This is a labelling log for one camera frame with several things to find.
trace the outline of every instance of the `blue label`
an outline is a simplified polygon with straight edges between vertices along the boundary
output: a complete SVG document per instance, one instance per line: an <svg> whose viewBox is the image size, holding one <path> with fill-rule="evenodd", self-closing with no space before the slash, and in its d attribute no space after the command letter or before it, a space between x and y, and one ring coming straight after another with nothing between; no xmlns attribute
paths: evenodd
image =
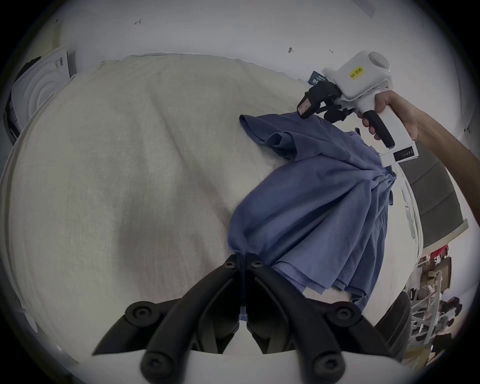
<svg viewBox="0 0 480 384"><path fill-rule="evenodd" d="M313 71L308 84L317 85L320 81L327 81L327 78L323 75L320 75L318 72Z"/></svg>

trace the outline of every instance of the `finger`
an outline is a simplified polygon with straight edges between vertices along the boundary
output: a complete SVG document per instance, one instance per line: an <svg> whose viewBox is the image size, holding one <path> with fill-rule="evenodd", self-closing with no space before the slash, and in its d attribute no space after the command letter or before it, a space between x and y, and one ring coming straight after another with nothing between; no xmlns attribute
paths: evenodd
<svg viewBox="0 0 480 384"><path fill-rule="evenodd" d="M390 104L391 91L380 92L375 95L375 111L382 112Z"/></svg>

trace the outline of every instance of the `hand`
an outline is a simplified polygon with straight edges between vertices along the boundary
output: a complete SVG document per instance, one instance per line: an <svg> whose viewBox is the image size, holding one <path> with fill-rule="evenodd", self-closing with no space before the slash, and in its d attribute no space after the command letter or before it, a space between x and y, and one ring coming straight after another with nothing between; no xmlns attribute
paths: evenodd
<svg viewBox="0 0 480 384"><path fill-rule="evenodd" d="M382 112L387 105L402 121L412 140L417 140L422 111L394 91L381 92L375 95L375 111L377 113ZM363 125L368 127L369 132L375 135L374 138L380 140L380 137L375 133L375 128L370 126L369 121L359 111L357 111L357 116L362 119Z"/></svg>

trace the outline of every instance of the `yellow label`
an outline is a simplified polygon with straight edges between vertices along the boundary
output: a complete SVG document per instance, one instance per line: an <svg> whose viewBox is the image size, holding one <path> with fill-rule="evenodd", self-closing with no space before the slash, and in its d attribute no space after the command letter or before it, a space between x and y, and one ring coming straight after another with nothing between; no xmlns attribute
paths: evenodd
<svg viewBox="0 0 480 384"><path fill-rule="evenodd" d="M352 80L355 80L357 77L359 77L361 74L363 74L365 71L361 66L358 66L355 68L352 72L350 72L350 77Z"/></svg>

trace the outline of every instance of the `chair backrest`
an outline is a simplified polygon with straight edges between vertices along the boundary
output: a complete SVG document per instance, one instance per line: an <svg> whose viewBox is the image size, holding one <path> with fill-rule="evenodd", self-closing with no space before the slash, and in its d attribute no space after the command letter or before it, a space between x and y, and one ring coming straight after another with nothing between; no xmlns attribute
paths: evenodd
<svg viewBox="0 0 480 384"><path fill-rule="evenodd" d="M417 201L425 249L454 232L464 220L444 165L420 142L417 142L417 149L418 158L400 163L400 166Z"/></svg>

